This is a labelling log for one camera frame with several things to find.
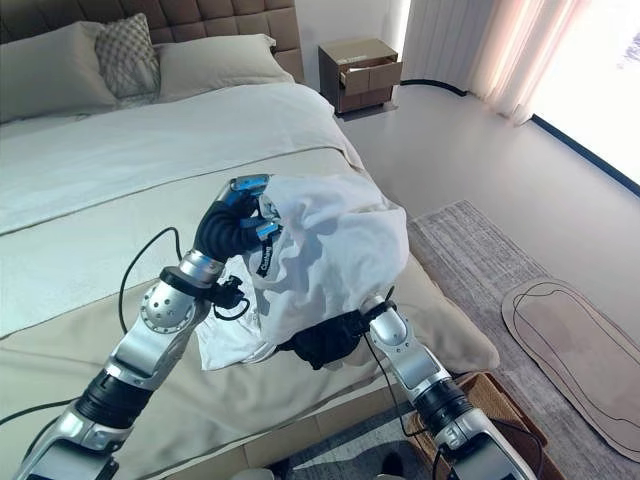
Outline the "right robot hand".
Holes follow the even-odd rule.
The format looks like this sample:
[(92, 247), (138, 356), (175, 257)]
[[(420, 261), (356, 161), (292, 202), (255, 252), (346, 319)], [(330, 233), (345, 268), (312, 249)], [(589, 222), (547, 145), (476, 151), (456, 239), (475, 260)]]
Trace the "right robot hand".
[(276, 351), (294, 352), (313, 370), (350, 355), (369, 331), (370, 321), (358, 311), (348, 312), (294, 334)]

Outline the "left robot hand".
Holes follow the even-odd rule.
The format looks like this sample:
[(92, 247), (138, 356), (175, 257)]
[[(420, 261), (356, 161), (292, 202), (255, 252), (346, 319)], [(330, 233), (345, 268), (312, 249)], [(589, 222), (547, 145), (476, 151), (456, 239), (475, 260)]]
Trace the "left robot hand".
[(229, 180), (202, 217), (193, 248), (224, 263), (270, 244), (282, 230), (260, 206), (270, 178), (268, 174), (256, 174)]

